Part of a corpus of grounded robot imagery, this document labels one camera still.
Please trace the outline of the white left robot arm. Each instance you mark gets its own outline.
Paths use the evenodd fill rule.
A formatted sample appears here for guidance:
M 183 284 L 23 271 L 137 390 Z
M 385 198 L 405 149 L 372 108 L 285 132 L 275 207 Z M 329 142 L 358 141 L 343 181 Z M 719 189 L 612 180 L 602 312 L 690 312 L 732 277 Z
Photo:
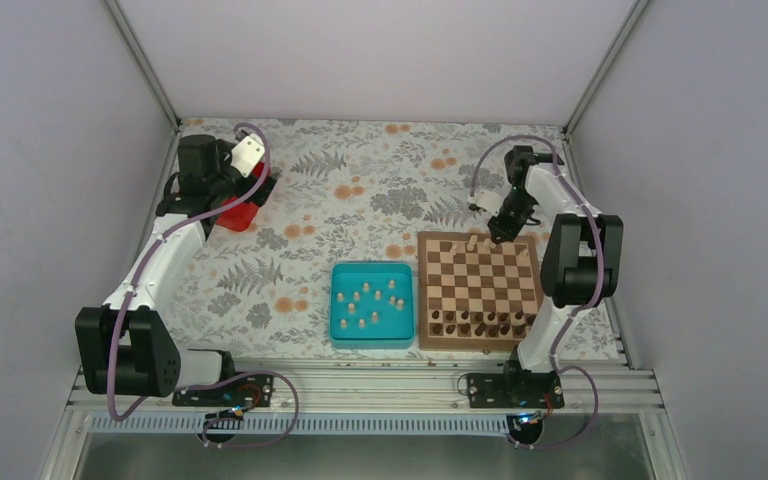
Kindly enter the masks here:
M 178 170 L 164 186 L 150 238 L 125 279 L 99 307 L 83 308 L 75 330 L 87 389 L 93 394 L 165 397 L 198 385 L 215 405 L 230 402 L 238 377 L 220 351 L 185 348 L 164 322 L 193 256 L 226 206 L 259 208 L 276 184 L 258 133 L 228 141 L 184 136 Z

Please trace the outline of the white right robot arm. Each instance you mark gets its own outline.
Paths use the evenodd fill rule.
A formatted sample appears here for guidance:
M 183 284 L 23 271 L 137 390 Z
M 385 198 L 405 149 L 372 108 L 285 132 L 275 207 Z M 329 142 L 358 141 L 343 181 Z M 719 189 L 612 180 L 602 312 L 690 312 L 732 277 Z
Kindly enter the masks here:
M 533 373 L 558 369 L 558 351 L 575 317 L 616 291 L 624 224 L 585 199 L 564 175 L 557 155 L 515 146 L 504 157 L 510 191 L 488 222 L 492 241 L 510 242 L 542 207 L 552 217 L 540 268 L 544 302 L 530 333 L 517 346 L 519 366 L 501 384 L 504 399 L 525 407 L 540 393 Z

